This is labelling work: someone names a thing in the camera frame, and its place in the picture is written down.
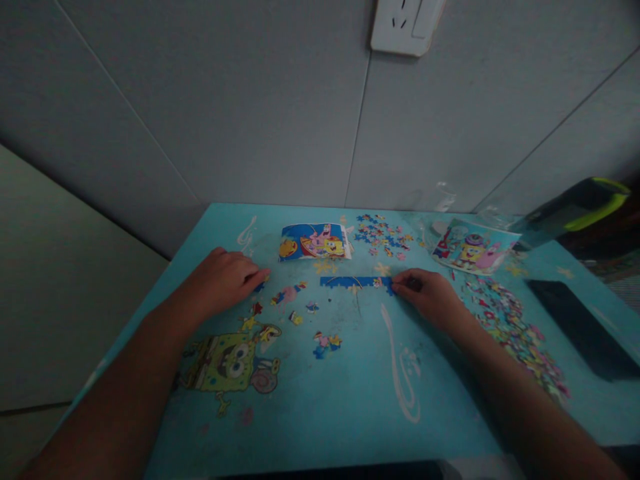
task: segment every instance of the person's right hand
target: person's right hand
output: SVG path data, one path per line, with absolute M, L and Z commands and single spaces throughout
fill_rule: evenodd
M 409 286 L 420 288 L 412 290 Z M 422 269 L 409 269 L 393 278 L 393 291 L 412 304 L 420 314 L 448 335 L 477 322 L 458 298 L 453 286 L 442 275 Z

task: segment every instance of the electrical outlet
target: electrical outlet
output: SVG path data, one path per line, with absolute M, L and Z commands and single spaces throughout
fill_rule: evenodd
M 445 0 L 378 0 L 371 48 L 389 53 L 424 55 Z

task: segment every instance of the table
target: table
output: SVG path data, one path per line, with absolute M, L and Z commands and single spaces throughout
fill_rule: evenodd
M 376 219 L 376 215 L 385 218 L 377 221 L 394 230 L 395 238 L 404 237 L 409 250 L 394 248 L 391 257 L 384 251 L 377 256 L 370 254 L 371 246 L 356 235 L 361 224 L 368 224 L 368 218 Z M 271 277 L 264 290 L 202 325 L 194 335 L 194 344 L 185 347 L 181 374 L 183 378 L 188 375 L 203 340 L 209 343 L 202 348 L 213 348 L 211 342 L 240 342 L 242 335 L 246 336 L 244 342 L 253 345 L 248 355 L 255 356 L 253 371 L 260 375 L 249 378 L 245 372 L 238 380 L 250 385 L 228 386 L 221 398 L 214 391 L 178 385 L 165 412 L 148 478 L 502 453 L 468 367 L 448 339 L 384 287 L 320 285 L 321 277 L 377 277 L 409 267 L 445 275 L 480 316 L 492 310 L 499 314 L 498 293 L 510 291 L 521 304 L 521 321 L 525 326 L 534 325 L 527 331 L 537 328 L 540 338 L 545 339 L 536 339 L 536 348 L 548 352 L 561 371 L 570 398 L 559 397 L 568 412 L 602 445 L 636 443 L 640 435 L 640 381 L 608 383 L 595 376 L 524 279 L 564 281 L 640 363 L 638 316 L 556 242 L 530 252 L 526 258 L 506 261 L 488 283 L 459 271 L 452 275 L 452 270 L 430 258 L 427 248 L 433 238 L 424 227 L 432 220 L 453 217 L 471 219 L 473 215 L 212 204 L 74 405 L 142 318 L 212 248 L 221 245 L 229 251 L 242 250 L 261 267 L 270 267 Z M 352 260 L 278 263 L 283 226 L 326 222 L 354 226 L 349 236 L 354 247 Z M 404 253 L 405 259 L 400 260 L 402 255 L 398 253 Z M 302 282 L 306 285 L 297 289 L 284 313 L 282 304 L 270 304 L 284 287 Z M 500 287 L 494 288 L 496 295 L 491 296 L 489 290 L 495 284 Z M 256 303 L 261 304 L 261 313 L 253 308 Z M 293 319 L 301 317 L 300 325 L 289 320 L 293 311 Z M 258 325 L 249 328 L 246 321 L 250 318 Z M 264 324 L 272 325 L 270 332 L 261 328 Z M 281 335 L 274 337 L 278 331 Z

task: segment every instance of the black phone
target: black phone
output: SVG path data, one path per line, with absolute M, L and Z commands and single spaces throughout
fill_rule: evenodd
M 596 375 L 608 381 L 640 378 L 640 366 L 568 286 L 547 280 L 527 284 Z

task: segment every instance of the spongebob picture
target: spongebob picture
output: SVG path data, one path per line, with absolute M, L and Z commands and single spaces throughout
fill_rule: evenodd
M 461 252 L 458 258 L 453 261 L 453 264 L 463 269 L 471 269 L 485 252 L 485 245 L 484 238 L 477 233 L 466 236 L 464 242 L 460 245 Z
M 300 258 L 351 258 L 343 225 L 300 223 L 282 229 L 279 261 Z
M 226 393 L 242 392 L 249 386 L 258 393 L 270 393 L 278 384 L 280 359 L 260 358 L 256 356 L 256 348 L 262 343 L 274 342 L 282 334 L 281 330 L 275 325 L 257 322 L 254 316 L 243 320 L 240 331 L 208 336 L 192 343 L 182 355 L 192 360 L 178 383 L 188 390 L 215 392 L 220 402 L 218 417 L 224 417 L 231 404 L 225 400 Z M 254 327 L 260 330 L 252 335 Z
M 520 234 L 453 219 L 431 258 L 474 275 L 491 275 L 510 254 Z

